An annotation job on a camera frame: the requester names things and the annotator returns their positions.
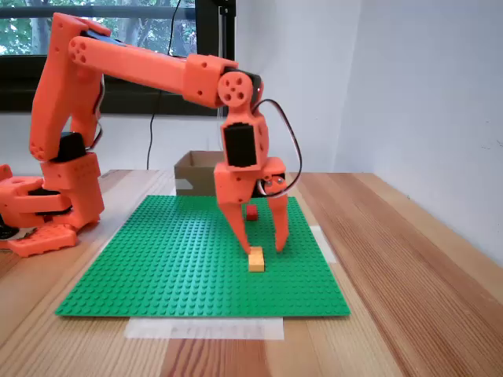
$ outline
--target wooden table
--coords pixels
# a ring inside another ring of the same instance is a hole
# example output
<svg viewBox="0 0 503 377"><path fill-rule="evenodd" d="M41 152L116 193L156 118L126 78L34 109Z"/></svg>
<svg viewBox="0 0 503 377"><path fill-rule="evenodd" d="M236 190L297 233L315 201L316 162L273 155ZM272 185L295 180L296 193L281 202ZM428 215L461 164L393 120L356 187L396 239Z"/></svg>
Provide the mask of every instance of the wooden table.
<svg viewBox="0 0 503 377"><path fill-rule="evenodd" d="M336 251L352 314L285 320L284 341L125 339L128 319L54 310L171 172L101 178L105 212L77 247L0 254L0 376L503 375L503 273L372 174L304 174L293 195Z"/></svg>

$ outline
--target paper strip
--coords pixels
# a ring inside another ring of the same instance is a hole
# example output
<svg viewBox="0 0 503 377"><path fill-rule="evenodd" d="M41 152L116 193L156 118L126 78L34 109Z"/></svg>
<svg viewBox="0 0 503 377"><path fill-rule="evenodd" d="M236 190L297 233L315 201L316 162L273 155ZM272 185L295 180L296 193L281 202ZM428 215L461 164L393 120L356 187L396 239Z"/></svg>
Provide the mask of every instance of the paper strip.
<svg viewBox="0 0 503 377"><path fill-rule="evenodd" d="M327 263L337 263L336 256L333 254L332 248L327 242L327 239L325 238L325 234L323 234L321 227L319 225L312 225L310 226L310 228Z"/></svg>
<svg viewBox="0 0 503 377"><path fill-rule="evenodd" d="M283 318L131 318L128 339L284 340Z"/></svg>

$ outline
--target white wall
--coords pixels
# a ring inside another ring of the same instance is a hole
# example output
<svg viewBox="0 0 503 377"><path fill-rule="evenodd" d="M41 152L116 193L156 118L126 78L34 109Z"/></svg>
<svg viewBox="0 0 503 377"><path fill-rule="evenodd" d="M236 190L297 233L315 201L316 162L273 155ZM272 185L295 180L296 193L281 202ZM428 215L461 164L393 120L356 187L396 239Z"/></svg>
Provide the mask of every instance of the white wall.
<svg viewBox="0 0 503 377"><path fill-rule="evenodd" d="M288 0L238 2L237 60L258 73L264 97L280 102L299 139L306 171L332 169L356 38L360 1L324 0L315 9ZM270 127L270 155L290 171L295 149L279 115L261 108ZM190 149L220 149L212 118L156 117L152 169L172 167ZM101 171L144 169L149 116L104 116L105 133L96 152ZM0 115L0 163L15 174L40 174L28 151L29 115Z"/></svg>
<svg viewBox="0 0 503 377"><path fill-rule="evenodd" d="M503 263L503 2L362 3L335 170L372 171Z"/></svg>
<svg viewBox="0 0 503 377"><path fill-rule="evenodd" d="M305 170L330 171L347 92L360 0L237 2L236 58L280 102L303 153ZM261 108L273 156L293 171L295 149L279 116Z"/></svg>

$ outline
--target tree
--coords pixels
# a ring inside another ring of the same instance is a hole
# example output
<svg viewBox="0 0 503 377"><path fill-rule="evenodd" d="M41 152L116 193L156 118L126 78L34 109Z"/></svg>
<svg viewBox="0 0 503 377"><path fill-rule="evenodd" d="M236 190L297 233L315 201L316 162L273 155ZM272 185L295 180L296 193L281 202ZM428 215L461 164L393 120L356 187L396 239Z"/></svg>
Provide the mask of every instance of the tree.
<svg viewBox="0 0 503 377"><path fill-rule="evenodd" d="M0 0L0 6L44 5L143 5L176 6L178 0ZM195 0L182 0L180 7L194 7ZM171 20L93 18L112 30L112 37L125 43L168 53ZM0 55L45 54L49 46L52 19L1 19ZM169 53L186 56L196 52L196 23L175 20Z"/></svg>
<svg viewBox="0 0 503 377"><path fill-rule="evenodd" d="M26 0L26 6L47 5L48 0ZM46 18L31 18L31 53L44 55L49 49L49 24Z"/></svg>

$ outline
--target wire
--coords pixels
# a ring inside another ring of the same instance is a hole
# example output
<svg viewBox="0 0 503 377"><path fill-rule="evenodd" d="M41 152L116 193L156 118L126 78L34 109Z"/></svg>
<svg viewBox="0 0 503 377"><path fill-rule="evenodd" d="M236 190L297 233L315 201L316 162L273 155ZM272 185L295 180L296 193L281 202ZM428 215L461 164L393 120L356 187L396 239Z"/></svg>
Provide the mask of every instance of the wire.
<svg viewBox="0 0 503 377"><path fill-rule="evenodd" d="M180 6L180 2L182 2L182 0L178 0L178 2L176 3L176 8L174 9L173 16L171 17L170 41L167 44L167 52L166 52L166 54L169 57L173 56L173 55L170 54L170 50L171 50L171 41L173 40L174 16L176 15L176 12L178 11L178 7ZM152 150L152 141L153 141L153 138L154 138L154 134L153 134L153 130L152 130L152 123L154 121L154 118L156 117L156 113L159 112L160 99L161 99L162 96L163 96L163 91L161 89L159 89L159 93L157 94L156 106L153 109L152 118L150 118L150 127L149 127L150 128L150 142L149 142L149 151L147 152L147 170L150 167L150 151Z"/></svg>
<svg viewBox="0 0 503 377"><path fill-rule="evenodd" d="M300 147L299 147L299 143L297 142L297 138L296 138L296 135L294 134L293 132L293 129L292 129L292 126L290 125L290 122L288 121L288 118L286 117L286 114L285 112L283 111L283 109L281 108L280 104L278 104L275 100L271 100L269 98L265 99L265 100L261 100L259 103L257 103L253 109L251 110L251 113L254 113L255 111L257 111L259 109L259 106L261 104L263 104L264 102L269 102L270 104L272 104L277 112L280 113L281 115L281 118L283 119L283 122L285 122L285 125L287 126L288 128L288 132L290 133L290 137L292 138L292 141L293 141L293 144L295 145L296 147L296 152L297 152L297 158L299 159L299 172L297 173L297 176L294 178L294 180L292 181L292 183L290 185L287 186L287 188L281 190L280 192L276 192L274 194L267 194L265 191L264 191L264 188L262 186L262 180L259 179L257 181L257 189L259 190L259 192L265 196L266 198L279 198L280 196L283 196L283 195L286 195L288 191L290 191L291 189L293 189L293 187L297 184L297 181L299 180L300 178L300 174L302 173L302 153L300 152Z"/></svg>
<svg viewBox="0 0 503 377"><path fill-rule="evenodd" d="M87 149L88 151L92 151L94 147L96 147L97 143L101 140L101 137L103 136L103 126L100 123L100 116L98 115L98 112L100 111L101 107L101 102L103 102L103 97L105 96L105 77L101 75L101 83L100 83L100 95L97 98L96 104L94 105L94 116L96 116L96 123L100 127L100 130L98 131L96 137L93 140L93 144Z"/></svg>

